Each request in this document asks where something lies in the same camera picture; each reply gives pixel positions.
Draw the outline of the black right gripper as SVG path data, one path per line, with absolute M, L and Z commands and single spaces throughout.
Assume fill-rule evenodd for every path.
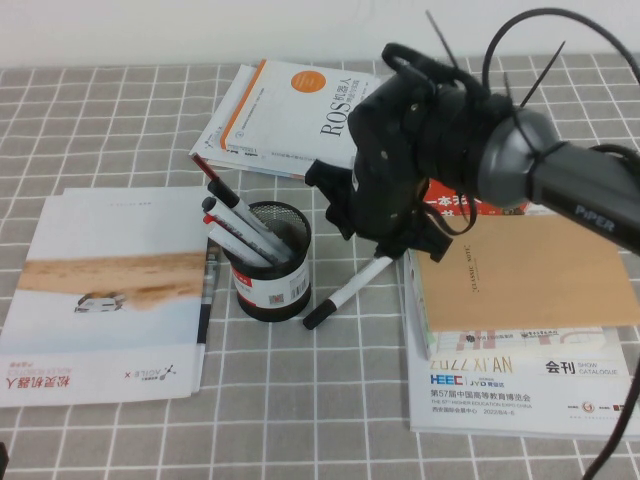
M 435 93 L 431 81 L 394 75 L 349 115 L 357 147 L 353 172 L 320 160 L 307 170 L 305 183 L 329 202 L 325 218 L 345 240 L 355 232 L 383 251 L 410 248 L 434 262 L 444 258 L 451 237 L 417 206 L 425 179 L 417 166 L 417 131 Z

